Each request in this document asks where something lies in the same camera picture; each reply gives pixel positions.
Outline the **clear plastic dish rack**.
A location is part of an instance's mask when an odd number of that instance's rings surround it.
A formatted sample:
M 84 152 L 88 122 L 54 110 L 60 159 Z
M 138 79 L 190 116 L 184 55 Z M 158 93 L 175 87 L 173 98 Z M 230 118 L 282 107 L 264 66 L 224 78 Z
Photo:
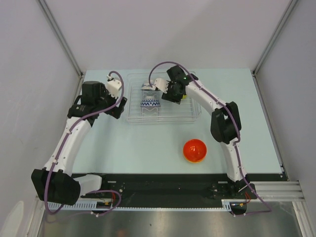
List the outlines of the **clear plastic dish rack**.
M 180 104 L 162 100 L 162 91 L 142 91 L 141 86 L 148 81 L 148 73 L 127 75 L 128 101 L 126 120 L 129 124 L 191 123 L 201 115 L 201 106 L 190 97 Z M 141 108 L 144 99 L 155 98 L 160 101 L 159 108 Z

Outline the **blue floral white bowl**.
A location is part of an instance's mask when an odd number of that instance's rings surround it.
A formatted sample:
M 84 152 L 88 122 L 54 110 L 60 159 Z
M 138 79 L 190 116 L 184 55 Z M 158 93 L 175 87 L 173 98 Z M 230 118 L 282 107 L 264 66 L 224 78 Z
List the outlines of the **blue floral white bowl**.
M 158 88 L 155 86 L 153 82 L 149 83 L 147 81 L 142 84 L 141 90 L 142 91 L 158 91 Z

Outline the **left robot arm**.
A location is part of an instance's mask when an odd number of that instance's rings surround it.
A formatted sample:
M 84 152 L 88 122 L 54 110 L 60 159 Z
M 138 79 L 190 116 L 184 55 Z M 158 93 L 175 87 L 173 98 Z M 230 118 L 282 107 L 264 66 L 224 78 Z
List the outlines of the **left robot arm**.
M 109 185 L 99 175 L 73 178 L 73 165 L 81 144 L 100 113 L 119 119 L 127 99 L 122 81 L 110 78 L 106 83 L 86 81 L 81 95 L 68 110 L 66 126 L 53 154 L 42 169 L 34 169 L 31 180 L 42 201 L 74 205 L 80 196 L 93 192 L 102 198 Z

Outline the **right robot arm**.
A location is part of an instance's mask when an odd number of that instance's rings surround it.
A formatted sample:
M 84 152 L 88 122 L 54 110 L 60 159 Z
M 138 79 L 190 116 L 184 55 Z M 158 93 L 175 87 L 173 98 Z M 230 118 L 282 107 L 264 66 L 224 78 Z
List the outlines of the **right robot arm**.
M 227 177 L 231 182 L 228 185 L 228 193 L 233 198 L 241 197 L 249 181 L 238 150 L 241 121 L 237 104 L 219 99 L 206 89 L 195 75 L 190 74 L 179 64 L 168 69 L 167 74 L 169 80 L 161 89 L 161 98 L 180 104 L 183 96 L 187 95 L 211 115 L 210 133 L 223 149 Z

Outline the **orange blue patterned bowl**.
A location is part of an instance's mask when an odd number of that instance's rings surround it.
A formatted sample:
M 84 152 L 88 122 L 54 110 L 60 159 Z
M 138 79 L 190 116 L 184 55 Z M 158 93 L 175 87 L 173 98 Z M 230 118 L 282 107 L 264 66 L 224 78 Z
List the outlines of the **orange blue patterned bowl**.
M 160 106 L 160 101 L 155 98 L 144 99 L 140 103 L 141 108 L 159 108 Z

